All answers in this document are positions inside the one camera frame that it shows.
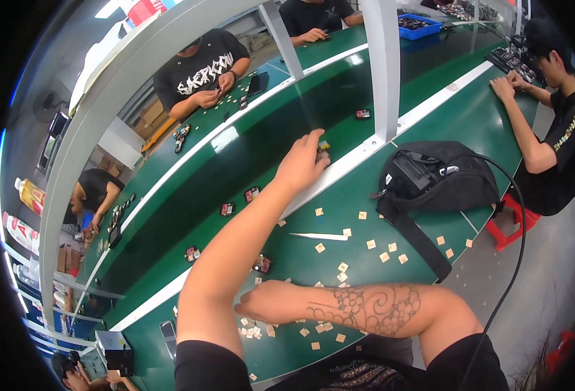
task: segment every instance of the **blue plastic bin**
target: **blue plastic bin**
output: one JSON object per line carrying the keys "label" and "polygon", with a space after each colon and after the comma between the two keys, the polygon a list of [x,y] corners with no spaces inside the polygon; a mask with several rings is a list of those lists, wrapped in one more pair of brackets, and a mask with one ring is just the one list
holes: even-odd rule
{"label": "blue plastic bin", "polygon": [[419,28],[417,30],[409,30],[409,29],[406,29],[403,27],[399,27],[398,28],[398,35],[401,38],[405,38],[405,39],[408,39],[410,41],[415,41],[416,39],[426,37],[427,35],[439,34],[440,28],[442,27],[442,24],[440,22],[436,22],[436,21],[433,21],[431,19],[421,18],[420,16],[416,16],[416,15],[412,15],[412,14],[402,14],[402,15],[399,15],[398,17],[399,18],[417,19],[417,20],[421,20],[421,21],[425,21],[427,23],[430,23],[429,26],[425,26],[425,27]]}

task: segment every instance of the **red plastic stool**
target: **red plastic stool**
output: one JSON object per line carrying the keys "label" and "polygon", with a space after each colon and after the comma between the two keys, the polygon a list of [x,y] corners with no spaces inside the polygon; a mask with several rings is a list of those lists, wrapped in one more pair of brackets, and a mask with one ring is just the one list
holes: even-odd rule
{"label": "red plastic stool", "polygon": [[[522,207],[520,204],[513,200],[513,198],[506,193],[503,197],[502,201],[505,203],[506,208],[513,209],[513,222],[515,224],[520,224],[518,230],[508,237],[504,236],[504,234],[500,231],[500,229],[496,226],[493,219],[490,219],[489,222],[485,225],[487,230],[492,234],[492,236],[496,239],[496,245],[494,249],[496,251],[503,251],[505,247],[512,244],[514,241],[518,240],[522,236]],[[526,230],[530,230],[533,228],[535,223],[538,222],[542,218],[542,215],[538,215],[536,213],[531,212],[530,210],[525,210],[526,214]]]}

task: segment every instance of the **black cable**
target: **black cable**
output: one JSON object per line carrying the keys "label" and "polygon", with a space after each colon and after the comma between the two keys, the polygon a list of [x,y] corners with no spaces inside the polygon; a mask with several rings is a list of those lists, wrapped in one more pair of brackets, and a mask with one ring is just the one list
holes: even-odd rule
{"label": "black cable", "polygon": [[509,293],[509,291],[511,290],[511,287],[513,286],[513,282],[516,280],[516,277],[518,276],[518,271],[520,270],[520,264],[522,263],[522,254],[524,253],[524,245],[525,245],[525,241],[526,241],[526,214],[525,214],[524,200],[522,199],[522,194],[520,193],[520,189],[518,188],[518,184],[516,184],[516,182],[511,177],[511,175],[509,175],[498,163],[496,163],[494,160],[488,158],[487,156],[483,156],[482,154],[471,154],[468,156],[472,157],[472,158],[479,158],[479,159],[485,160],[485,161],[493,164],[494,167],[498,168],[503,174],[505,174],[507,179],[509,179],[509,181],[513,185],[514,189],[516,190],[516,193],[518,194],[518,200],[520,201],[520,207],[522,208],[522,241],[520,243],[520,255],[518,257],[518,263],[516,264],[516,269],[513,271],[513,276],[511,277],[511,282],[507,286],[507,289],[505,289],[505,293],[503,293],[503,296],[500,298],[500,300],[496,304],[496,308],[494,309],[490,318],[488,319],[487,323],[485,324],[485,328],[483,329],[483,333],[481,334],[479,344],[477,345],[477,348],[475,348],[475,352],[472,354],[470,362],[468,363],[468,367],[466,368],[466,371],[464,373],[464,377],[462,378],[462,382],[459,383],[459,389],[460,390],[464,387],[464,383],[466,382],[466,380],[468,379],[468,375],[470,374],[470,369],[472,367],[472,364],[477,359],[477,355],[479,354],[479,349],[481,348],[481,344],[483,343],[483,339],[485,338],[485,336],[487,334],[487,329],[490,327],[490,324],[492,324],[492,320],[494,320],[494,317],[496,316],[496,312],[498,312],[498,309],[500,308],[501,304],[503,303],[503,301],[505,301],[505,297],[507,297],[507,293]]}

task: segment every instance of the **plastic bottle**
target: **plastic bottle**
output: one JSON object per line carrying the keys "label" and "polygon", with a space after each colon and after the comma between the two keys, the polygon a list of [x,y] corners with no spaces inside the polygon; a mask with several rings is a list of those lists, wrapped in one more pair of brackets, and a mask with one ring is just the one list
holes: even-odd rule
{"label": "plastic bottle", "polygon": [[20,201],[22,201],[38,216],[41,216],[42,207],[44,206],[44,197],[47,195],[46,192],[43,192],[28,179],[21,180],[20,178],[16,178],[14,187],[16,187],[16,190],[20,195]]}
{"label": "plastic bottle", "polygon": [[34,231],[22,220],[9,215],[7,212],[3,212],[3,226],[21,246],[36,255],[40,255],[40,233],[38,231]]}

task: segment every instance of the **graphic print t-shirt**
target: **graphic print t-shirt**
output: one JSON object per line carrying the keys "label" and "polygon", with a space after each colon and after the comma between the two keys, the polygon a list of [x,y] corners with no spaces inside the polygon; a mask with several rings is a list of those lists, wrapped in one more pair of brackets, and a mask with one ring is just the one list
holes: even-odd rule
{"label": "graphic print t-shirt", "polygon": [[[557,164],[543,173],[531,174],[523,159],[513,177],[525,207],[543,216],[555,215],[575,196],[575,92],[570,96],[554,92],[550,102],[555,119],[543,142],[555,151]],[[519,201],[515,191],[509,193]]]}
{"label": "graphic print t-shirt", "polygon": [[328,29],[327,33],[341,30],[342,19],[354,12],[346,0],[324,0],[320,4],[287,0],[279,7],[281,19],[291,37],[298,37],[312,28]]}
{"label": "graphic print t-shirt", "polygon": [[218,77],[241,59],[249,58],[244,45],[228,31],[213,29],[203,35],[191,57],[175,55],[153,75],[153,85],[164,111],[197,91],[218,87]]}

